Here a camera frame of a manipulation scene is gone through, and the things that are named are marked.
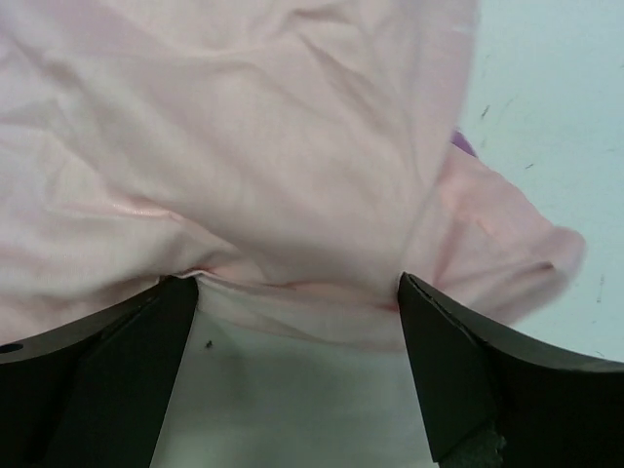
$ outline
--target white surface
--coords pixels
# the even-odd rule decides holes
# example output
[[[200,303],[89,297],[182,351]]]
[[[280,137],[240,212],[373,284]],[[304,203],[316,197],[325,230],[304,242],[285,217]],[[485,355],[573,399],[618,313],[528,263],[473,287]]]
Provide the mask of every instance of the white surface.
[[[624,2],[485,1],[462,128],[587,240],[571,290],[519,330],[624,361]]]
[[[483,160],[588,241],[573,288],[519,329],[620,360],[623,25],[620,0],[485,1],[462,126]],[[405,356],[199,316],[153,468],[429,468],[428,456]]]

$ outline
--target screw hole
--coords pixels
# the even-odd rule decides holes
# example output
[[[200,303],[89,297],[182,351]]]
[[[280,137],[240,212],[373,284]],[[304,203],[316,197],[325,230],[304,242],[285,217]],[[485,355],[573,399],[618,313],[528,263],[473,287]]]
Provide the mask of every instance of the screw hole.
[[[23,348],[23,344],[20,343],[5,344],[0,346],[0,354],[15,353],[16,351],[20,351],[21,348]]]

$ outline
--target pink cloth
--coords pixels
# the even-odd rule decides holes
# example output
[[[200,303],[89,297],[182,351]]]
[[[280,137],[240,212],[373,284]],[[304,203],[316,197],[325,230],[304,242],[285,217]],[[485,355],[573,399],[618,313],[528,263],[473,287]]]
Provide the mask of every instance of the pink cloth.
[[[450,143],[475,0],[0,3],[0,343],[197,275],[200,309],[402,346],[406,270],[504,322],[581,237]]]

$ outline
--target purple object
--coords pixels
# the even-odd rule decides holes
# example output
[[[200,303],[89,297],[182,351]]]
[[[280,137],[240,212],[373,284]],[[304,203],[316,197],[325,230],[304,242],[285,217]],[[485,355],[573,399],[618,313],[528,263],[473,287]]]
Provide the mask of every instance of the purple object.
[[[470,145],[470,143],[468,142],[468,140],[466,139],[466,137],[463,135],[462,132],[455,131],[455,133],[452,136],[452,144],[457,146],[462,151],[465,151],[469,155],[477,157],[477,153],[475,153],[475,150]]]

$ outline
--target pink garment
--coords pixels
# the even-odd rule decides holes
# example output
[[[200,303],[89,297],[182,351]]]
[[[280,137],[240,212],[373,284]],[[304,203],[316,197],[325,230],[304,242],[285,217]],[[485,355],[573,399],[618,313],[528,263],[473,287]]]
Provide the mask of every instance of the pink garment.
[[[0,344],[161,275],[246,327],[403,346],[403,271],[508,322],[581,237],[450,143],[476,0],[0,3]]]

